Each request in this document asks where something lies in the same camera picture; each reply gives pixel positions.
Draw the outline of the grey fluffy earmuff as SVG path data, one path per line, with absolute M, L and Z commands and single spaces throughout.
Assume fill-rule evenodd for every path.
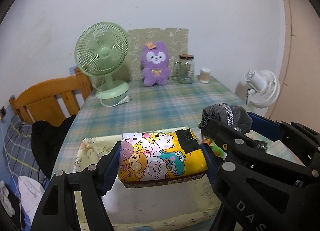
M 253 123 L 252 118 L 249 117 L 247 111 L 242 106 L 229 106 L 227 103 L 205 107 L 202 110 L 201 119 L 199 124 L 199 129 L 201 130 L 208 125 L 210 120 L 217 119 L 243 134 L 250 132 Z

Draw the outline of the yellow cartoon tissue pack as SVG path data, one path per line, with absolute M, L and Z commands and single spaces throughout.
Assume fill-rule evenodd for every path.
M 208 170 L 190 129 L 122 134 L 118 179 L 127 188 L 198 180 Z

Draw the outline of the white cloth on bed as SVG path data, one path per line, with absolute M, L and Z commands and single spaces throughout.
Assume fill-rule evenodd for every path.
M 44 194 L 44 188 L 39 182 L 32 178 L 19 176 L 18 189 L 21 195 L 22 207 L 30 221 L 33 221 L 41 198 Z

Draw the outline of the cartoon print fabric storage box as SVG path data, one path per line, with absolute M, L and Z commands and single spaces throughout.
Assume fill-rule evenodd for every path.
M 257 132 L 246 134 L 253 140 L 265 141 L 267 153 L 304 165 L 280 141 L 273 142 Z M 108 155 L 121 135 L 82 139 L 72 172 L 80 172 Z M 82 199 L 75 196 L 81 230 L 89 230 Z M 174 230 L 204 224 L 214 216 L 221 204 L 213 193 L 207 176 L 190 182 L 147 188 L 125 188 L 118 180 L 102 197 L 104 207 L 115 230 Z

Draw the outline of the blue plaid bedding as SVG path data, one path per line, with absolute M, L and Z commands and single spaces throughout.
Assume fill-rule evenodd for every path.
M 18 206 L 22 208 L 21 195 L 18 189 L 18 177 L 27 176 L 39 182 L 44 190 L 48 178 L 44 175 L 38 166 L 30 144 L 31 125 L 25 123 L 18 115 L 12 116 L 1 130 L 1 155 L 4 159 L 4 165 L 10 175 L 9 188 L 18 198 Z M 24 211 L 27 223 L 31 224 L 28 215 Z

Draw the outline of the black garment on bed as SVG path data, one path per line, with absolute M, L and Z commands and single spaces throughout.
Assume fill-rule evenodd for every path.
M 47 178 L 51 178 L 57 156 L 76 115 L 66 118 L 59 126 L 37 121 L 31 126 L 30 144 L 35 160 Z

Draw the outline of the beige door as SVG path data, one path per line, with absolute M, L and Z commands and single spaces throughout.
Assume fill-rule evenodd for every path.
M 319 131 L 319 16 L 309 0 L 284 0 L 280 94 L 266 117 Z

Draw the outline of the white clip fan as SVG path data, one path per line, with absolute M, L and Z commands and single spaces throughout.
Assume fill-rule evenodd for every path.
M 248 70 L 245 81 L 250 85 L 246 94 L 246 103 L 258 109 L 271 106 L 278 98 L 280 84 L 276 75 L 270 70 Z

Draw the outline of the plaid tablecloth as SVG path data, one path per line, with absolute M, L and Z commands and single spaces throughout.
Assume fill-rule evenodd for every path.
M 229 88 L 212 78 L 208 84 L 189 85 L 170 81 L 164 86 L 145 87 L 140 80 L 130 82 L 131 101 L 104 107 L 95 93 L 86 99 L 65 137 L 54 170 L 73 170 L 84 138 L 121 135 L 124 132 L 151 132 L 187 126 L 200 137 L 198 128 L 203 108 L 215 103 L 244 106 Z

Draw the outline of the cotton swab container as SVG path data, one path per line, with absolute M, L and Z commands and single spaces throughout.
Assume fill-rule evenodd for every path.
M 199 74 L 199 81 L 203 84 L 208 84 L 210 82 L 211 70 L 208 68 L 201 68 Z

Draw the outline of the glass mason jar mug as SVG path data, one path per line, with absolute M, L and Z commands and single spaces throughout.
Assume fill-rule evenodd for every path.
M 171 77 L 180 84 L 192 84 L 194 82 L 194 56 L 179 55 L 179 61 L 173 65 Z

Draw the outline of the purple plush toy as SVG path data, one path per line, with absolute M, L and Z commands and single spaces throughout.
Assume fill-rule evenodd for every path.
M 155 45 L 153 49 L 144 46 L 140 56 L 144 86 L 166 85 L 169 81 L 170 55 L 163 42 L 155 42 Z

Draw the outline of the green desk fan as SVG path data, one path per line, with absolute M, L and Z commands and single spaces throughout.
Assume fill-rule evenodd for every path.
M 100 86 L 93 83 L 100 101 L 120 97 L 129 90 L 127 82 L 112 78 L 124 65 L 128 49 L 126 31 L 112 22 L 93 24 L 77 40 L 75 62 L 81 72 L 101 82 Z

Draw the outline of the green patterned backboard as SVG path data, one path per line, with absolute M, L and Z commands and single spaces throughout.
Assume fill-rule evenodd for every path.
M 129 49 L 124 66 L 119 71 L 119 78 L 125 81 L 142 78 L 140 58 L 144 53 L 155 56 L 165 53 L 169 69 L 178 61 L 179 55 L 188 53 L 187 28 L 144 28 L 127 32 Z

